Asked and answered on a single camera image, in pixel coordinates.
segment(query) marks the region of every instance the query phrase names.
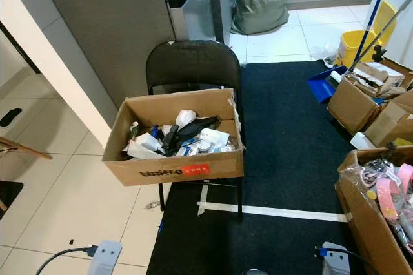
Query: blue dustpan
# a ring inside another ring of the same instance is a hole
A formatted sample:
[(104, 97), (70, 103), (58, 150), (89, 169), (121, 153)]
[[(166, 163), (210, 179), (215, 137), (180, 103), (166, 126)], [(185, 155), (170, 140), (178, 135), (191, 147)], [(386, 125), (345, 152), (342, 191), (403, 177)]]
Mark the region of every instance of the blue dustpan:
[(325, 79), (331, 74), (332, 71), (336, 71), (338, 74), (342, 75), (347, 70), (347, 67), (337, 66), (336, 68), (332, 68), (331, 70), (326, 70), (320, 74), (317, 74), (307, 80), (308, 85), (311, 88), (312, 93), (315, 95), (318, 103), (324, 103), (328, 99), (330, 99), (336, 89), (332, 87), (329, 83), (325, 81)]

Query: black folding chair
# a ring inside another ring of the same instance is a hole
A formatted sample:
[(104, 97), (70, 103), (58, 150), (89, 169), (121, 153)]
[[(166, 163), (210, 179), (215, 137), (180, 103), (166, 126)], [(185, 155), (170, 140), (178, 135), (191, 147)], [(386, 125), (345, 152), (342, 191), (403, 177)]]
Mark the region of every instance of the black folding chair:
[[(241, 67), (235, 53), (217, 41), (173, 41), (160, 44), (146, 61), (148, 93), (154, 87), (180, 85), (180, 90), (193, 90), (193, 85), (233, 88), (241, 122), (241, 139), (245, 144), (241, 102)], [(242, 177), (237, 178), (238, 217), (242, 218)], [(223, 185), (200, 182), (202, 185)], [(159, 184), (161, 210), (165, 209), (163, 186)]]

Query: black object on floor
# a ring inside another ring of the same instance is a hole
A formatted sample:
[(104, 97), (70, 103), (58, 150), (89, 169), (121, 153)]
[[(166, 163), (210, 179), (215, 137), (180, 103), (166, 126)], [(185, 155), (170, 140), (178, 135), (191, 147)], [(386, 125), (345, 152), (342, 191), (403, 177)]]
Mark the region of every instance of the black object on floor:
[(10, 109), (8, 113), (1, 118), (0, 127), (7, 127), (13, 119), (21, 113), (21, 108)]
[[(334, 183), (352, 149), (350, 136), (312, 95), (306, 80), (322, 61), (262, 63), (243, 69), (245, 151), (243, 204), (342, 213)], [(147, 274), (321, 274), (315, 245), (357, 251), (346, 223), (206, 210), (201, 188), (174, 183)], [(236, 191), (210, 186), (208, 202), (236, 204)], [(364, 274), (351, 261), (353, 274)]]
[[(16, 183), (14, 181), (0, 181), (0, 200), (9, 208), (15, 198), (19, 195), (21, 189), (23, 189), (22, 183)], [(6, 212), (3, 212), (0, 209), (0, 219)]]

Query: mop handle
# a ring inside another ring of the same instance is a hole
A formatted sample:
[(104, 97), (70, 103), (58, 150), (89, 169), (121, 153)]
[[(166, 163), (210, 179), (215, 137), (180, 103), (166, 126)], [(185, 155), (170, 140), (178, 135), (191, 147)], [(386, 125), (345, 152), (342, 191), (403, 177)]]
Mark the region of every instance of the mop handle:
[(357, 54), (356, 54), (354, 60), (358, 59), (359, 56), (360, 56), (360, 53), (361, 53), (361, 51), (362, 51), (362, 49), (363, 49), (363, 46), (364, 46), (364, 43), (365, 43), (366, 38), (367, 38), (367, 36), (368, 36), (368, 33), (370, 32), (370, 27), (372, 26), (374, 17), (376, 16), (377, 9), (379, 8), (380, 2), (381, 2), (381, 0), (376, 0), (376, 3), (374, 4), (374, 8), (373, 8), (372, 15), (370, 16), (370, 19), (368, 20), (368, 24), (367, 24), (366, 30), (364, 31), (363, 38), (361, 39), (361, 43), (360, 43), (360, 45), (359, 45), (359, 48), (358, 48), (358, 50), (357, 50)]
[(376, 41), (386, 32), (390, 25), (397, 19), (398, 15), (406, 9), (406, 7), (412, 2), (413, 0), (405, 0), (403, 4), (401, 4), (399, 10), (394, 14), (392, 19), (385, 25), (385, 27), (381, 30), (381, 32), (376, 36), (375, 39), (367, 46), (367, 48), (361, 53), (361, 55), (354, 61), (353, 65), (349, 68), (349, 71), (352, 72), (353, 68), (361, 61), (361, 59), (365, 56), (365, 54), (374, 46)]

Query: refrigerator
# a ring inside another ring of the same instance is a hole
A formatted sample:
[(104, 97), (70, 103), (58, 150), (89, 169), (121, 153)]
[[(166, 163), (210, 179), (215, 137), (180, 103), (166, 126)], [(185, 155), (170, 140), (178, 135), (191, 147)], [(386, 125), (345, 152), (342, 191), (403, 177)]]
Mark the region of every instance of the refrigerator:
[[(228, 15), (233, 0), (225, 1), (218, 3), (225, 5)], [(157, 45), (171, 40), (216, 38), (217, 18), (212, 16), (211, 0), (53, 2), (118, 107), (126, 97), (147, 94), (146, 59)]]

